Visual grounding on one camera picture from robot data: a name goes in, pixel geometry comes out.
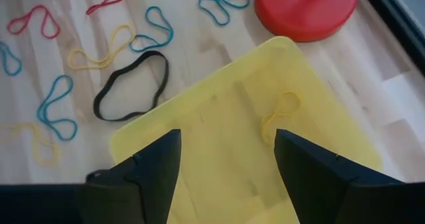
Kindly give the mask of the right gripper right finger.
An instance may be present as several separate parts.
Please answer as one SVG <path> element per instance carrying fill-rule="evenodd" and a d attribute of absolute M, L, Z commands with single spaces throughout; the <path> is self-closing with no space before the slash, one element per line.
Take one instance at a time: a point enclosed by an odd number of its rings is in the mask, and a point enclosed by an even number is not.
<path fill-rule="evenodd" d="M 403 183 L 288 130 L 274 155 L 301 224 L 406 224 Z"/>

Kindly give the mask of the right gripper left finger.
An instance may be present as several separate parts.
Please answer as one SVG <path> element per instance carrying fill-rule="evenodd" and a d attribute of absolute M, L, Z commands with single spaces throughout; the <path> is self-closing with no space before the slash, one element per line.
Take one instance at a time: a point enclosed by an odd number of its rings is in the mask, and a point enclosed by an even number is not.
<path fill-rule="evenodd" d="M 181 163 L 181 131 L 170 130 L 78 192 L 83 224 L 166 224 Z"/>

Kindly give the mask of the yellow translucent plastic bin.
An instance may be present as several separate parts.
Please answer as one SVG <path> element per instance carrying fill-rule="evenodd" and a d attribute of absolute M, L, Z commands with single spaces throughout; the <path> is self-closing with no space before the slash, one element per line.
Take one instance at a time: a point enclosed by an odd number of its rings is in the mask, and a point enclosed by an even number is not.
<path fill-rule="evenodd" d="M 170 224 L 298 224 L 273 147 L 260 123 L 284 92 L 299 110 L 268 126 L 287 129 L 369 168 L 381 157 L 298 47 L 275 37 L 114 133 L 122 162 L 172 129 L 182 137 Z"/>

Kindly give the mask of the yellow rubber band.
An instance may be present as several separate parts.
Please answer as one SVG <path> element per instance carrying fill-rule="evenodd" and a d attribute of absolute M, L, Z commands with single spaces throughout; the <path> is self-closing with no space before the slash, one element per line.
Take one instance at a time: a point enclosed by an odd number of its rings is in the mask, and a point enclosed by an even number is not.
<path fill-rule="evenodd" d="M 294 107 L 284 110 L 284 106 L 289 103 L 290 98 L 294 100 Z M 276 105 L 271 114 L 265 116 L 260 123 L 260 132 L 262 140 L 269 146 L 272 145 L 274 139 L 268 134 L 268 126 L 277 118 L 289 116 L 299 110 L 301 107 L 301 99 L 295 92 L 287 91 L 280 95 L 276 101 Z"/>
<path fill-rule="evenodd" d="M 129 39 L 122 43 L 118 47 L 114 47 L 114 43 L 116 41 L 117 35 L 120 31 L 127 30 L 129 33 Z M 84 50 L 82 49 L 74 49 L 70 51 L 67 57 L 67 65 L 72 70 L 86 70 L 86 69 L 103 69 L 109 66 L 119 52 L 124 50 L 130 43 L 135 40 L 136 32 L 135 27 L 129 23 L 123 23 L 117 26 L 110 35 L 110 40 L 108 41 L 108 51 L 104 58 L 100 60 L 93 59 L 90 57 Z M 90 62 L 90 64 L 81 66 L 74 64 L 74 56 L 77 54 L 81 54 L 86 57 L 86 59 Z"/>
<path fill-rule="evenodd" d="M 23 130 L 30 130 L 32 136 L 32 152 L 33 159 L 39 166 L 51 167 L 58 164 L 59 161 L 59 147 L 52 142 L 49 142 L 41 134 L 40 128 L 34 122 L 21 122 L 13 125 L 0 123 L 0 129 L 10 130 L 14 136 L 20 134 Z M 42 154 L 42 147 L 46 146 L 51 149 L 51 157 L 44 158 Z"/>

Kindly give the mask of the red rubber band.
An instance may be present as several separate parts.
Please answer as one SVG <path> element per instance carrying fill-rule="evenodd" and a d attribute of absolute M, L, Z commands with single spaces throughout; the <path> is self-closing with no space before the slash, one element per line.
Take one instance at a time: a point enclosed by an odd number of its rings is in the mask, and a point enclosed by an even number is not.
<path fill-rule="evenodd" d="M 43 12 L 42 22 L 40 26 L 41 35 L 46 39 L 55 39 L 60 34 L 60 26 L 52 16 L 50 10 L 44 5 L 36 5 L 29 12 L 25 13 L 21 17 L 11 19 L 6 26 L 7 31 L 12 35 L 20 35 L 28 26 L 32 16 L 36 12 Z M 47 33 L 47 23 L 51 22 L 53 32 Z"/>
<path fill-rule="evenodd" d="M 98 9 L 119 3 L 121 1 L 123 1 L 123 0 L 103 0 L 102 2 L 94 4 L 94 5 L 90 6 L 89 8 L 87 8 L 86 14 L 90 15 L 93 12 L 97 11 Z"/>

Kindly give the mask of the red desk lamp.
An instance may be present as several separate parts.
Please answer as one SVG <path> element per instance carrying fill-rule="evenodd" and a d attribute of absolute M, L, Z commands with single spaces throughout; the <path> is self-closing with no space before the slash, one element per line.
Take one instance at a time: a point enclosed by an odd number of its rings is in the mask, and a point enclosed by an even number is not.
<path fill-rule="evenodd" d="M 306 43 L 336 33 L 352 15 L 357 1 L 254 0 L 254 10 L 272 34 Z"/>

